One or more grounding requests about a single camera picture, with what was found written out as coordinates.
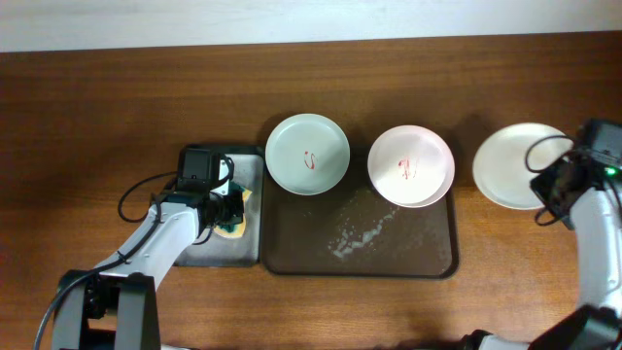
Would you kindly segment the green yellow sponge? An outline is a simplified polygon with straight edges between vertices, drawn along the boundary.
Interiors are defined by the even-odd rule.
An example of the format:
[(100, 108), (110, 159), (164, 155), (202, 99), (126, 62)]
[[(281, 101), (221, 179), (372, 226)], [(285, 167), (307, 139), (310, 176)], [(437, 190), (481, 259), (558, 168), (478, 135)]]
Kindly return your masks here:
[(250, 190), (242, 186), (239, 186), (238, 184), (234, 182), (230, 182), (229, 193), (235, 190), (239, 190), (243, 193), (243, 200), (244, 200), (244, 221), (243, 223), (239, 225), (235, 225), (235, 226), (214, 226), (213, 227), (213, 232), (227, 239), (238, 239), (244, 235), (246, 224), (247, 224), (245, 210), (246, 210), (247, 202), (252, 194)]

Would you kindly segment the white plate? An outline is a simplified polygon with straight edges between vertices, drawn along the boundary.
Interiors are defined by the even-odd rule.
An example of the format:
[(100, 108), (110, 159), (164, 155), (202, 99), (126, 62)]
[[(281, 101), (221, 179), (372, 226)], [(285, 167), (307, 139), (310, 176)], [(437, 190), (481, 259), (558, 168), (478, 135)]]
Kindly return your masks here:
[(536, 171), (572, 147), (565, 134), (546, 124), (524, 122), (488, 137), (477, 150), (472, 175), (477, 188), (500, 206), (535, 210), (543, 206), (530, 189)]

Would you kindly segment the pale green plate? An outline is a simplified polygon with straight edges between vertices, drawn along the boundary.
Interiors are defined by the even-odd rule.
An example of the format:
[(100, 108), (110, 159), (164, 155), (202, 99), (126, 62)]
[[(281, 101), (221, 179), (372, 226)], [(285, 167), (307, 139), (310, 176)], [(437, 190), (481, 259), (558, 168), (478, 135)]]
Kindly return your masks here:
[(344, 177), (349, 141), (341, 127), (317, 114), (298, 114), (280, 122), (268, 136), (265, 163), (272, 179), (299, 195), (325, 193)]

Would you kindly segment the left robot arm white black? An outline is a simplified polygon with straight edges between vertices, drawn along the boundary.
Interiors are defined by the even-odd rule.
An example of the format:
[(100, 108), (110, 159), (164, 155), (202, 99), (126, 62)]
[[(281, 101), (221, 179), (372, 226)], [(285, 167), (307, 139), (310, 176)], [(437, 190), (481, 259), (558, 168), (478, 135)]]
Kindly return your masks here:
[(179, 256), (215, 226), (242, 223), (243, 193), (231, 188), (233, 160), (185, 147), (178, 169), (152, 195), (138, 228), (108, 259), (60, 279), (34, 341), (53, 324), (54, 349), (160, 349), (156, 289)]

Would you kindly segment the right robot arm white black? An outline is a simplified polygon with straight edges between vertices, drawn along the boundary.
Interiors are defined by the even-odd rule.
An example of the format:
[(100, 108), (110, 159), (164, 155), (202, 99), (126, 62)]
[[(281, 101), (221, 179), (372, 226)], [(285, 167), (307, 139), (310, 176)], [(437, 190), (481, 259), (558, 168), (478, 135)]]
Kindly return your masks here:
[(534, 170), (529, 187), (549, 213), (576, 235), (579, 303), (530, 342), (476, 330), (459, 349), (618, 349), (621, 346), (621, 126), (590, 120), (571, 147)]

